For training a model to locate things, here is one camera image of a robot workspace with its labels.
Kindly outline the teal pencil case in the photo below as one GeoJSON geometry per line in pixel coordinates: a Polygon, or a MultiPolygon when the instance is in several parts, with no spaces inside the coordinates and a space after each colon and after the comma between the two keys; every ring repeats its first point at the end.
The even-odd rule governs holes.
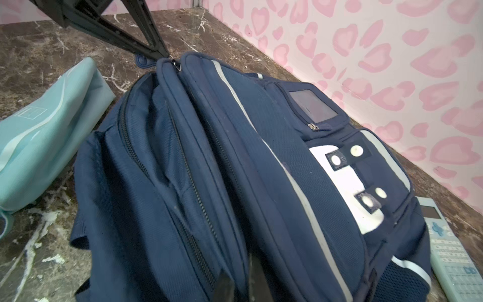
{"type": "Polygon", "coordinates": [[[115,95],[87,57],[36,101],[1,121],[1,236],[13,214],[46,191],[115,95]]]}

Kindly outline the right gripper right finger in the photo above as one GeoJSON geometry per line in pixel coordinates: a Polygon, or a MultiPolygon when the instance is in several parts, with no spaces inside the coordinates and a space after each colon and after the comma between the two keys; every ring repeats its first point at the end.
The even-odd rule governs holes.
{"type": "Polygon", "coordinates": [[[274,301],[264,274],[262,263],[257,257],[257,254],[254,254],[253,252],[249,253],[249,301],[274,301]]]}

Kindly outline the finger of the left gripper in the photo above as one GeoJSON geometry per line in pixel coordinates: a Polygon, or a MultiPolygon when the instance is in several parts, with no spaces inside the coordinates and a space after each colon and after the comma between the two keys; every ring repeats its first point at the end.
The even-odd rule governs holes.
{"type": "Polygon", "coordinates": [[[170,53],[162,40],[145,0],[122,0],[123,5],[138,25],[148,44],[128,37],[128,50],[147,59],[169,58],[170,53]]]}
{"type": "Polygon", "coordinates": [[[130,52],[128,50],[128,37],[132,35],[122,30],[118,26],[114,25],[110,21],[106,20],[105,18],[103,18],[103,16],[100,17],[99,22],[97,24],[91,23],[85,26],[74,25],[72,27],[90,36],[100,39],[106,43],[112,44],[118,48],[121,48],[123,50],[130,52]]]}

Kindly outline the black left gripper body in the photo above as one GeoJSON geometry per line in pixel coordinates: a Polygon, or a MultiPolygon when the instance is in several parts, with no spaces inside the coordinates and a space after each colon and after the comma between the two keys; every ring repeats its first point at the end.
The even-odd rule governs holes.
{"type": "Polygon", "coordinates": [[[63,28],[97,24],[112,0],[30,0],[63,28]]]}

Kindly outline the light blue calculator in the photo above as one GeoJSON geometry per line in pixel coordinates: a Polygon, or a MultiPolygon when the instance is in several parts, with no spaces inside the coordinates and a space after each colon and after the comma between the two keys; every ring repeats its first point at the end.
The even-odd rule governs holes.
{"type": "Polygon", "coordinates": [[[428,226],[431,268],[449,301],[482,301],[482,276],[431,198],[417,197],[428,226]]]}

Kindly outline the navy blue backpack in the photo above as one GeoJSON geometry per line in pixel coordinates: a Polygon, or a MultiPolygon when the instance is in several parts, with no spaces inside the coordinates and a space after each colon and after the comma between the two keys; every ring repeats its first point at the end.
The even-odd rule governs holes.
{"type": "Polygon", "coordinates": [[[430,236],[387,145],[309,83],[200,53],[158,61],[77,153],[78,301],[425,301],[430,236]]]}

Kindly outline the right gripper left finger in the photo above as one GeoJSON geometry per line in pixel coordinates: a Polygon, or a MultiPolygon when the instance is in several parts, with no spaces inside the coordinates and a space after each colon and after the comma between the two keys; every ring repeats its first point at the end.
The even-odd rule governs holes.
{"type": "Polygon", "coordinates": [[[235,283],[225,271],[221,271],[213,290],[213,302],[235,302],[235,283]]]}

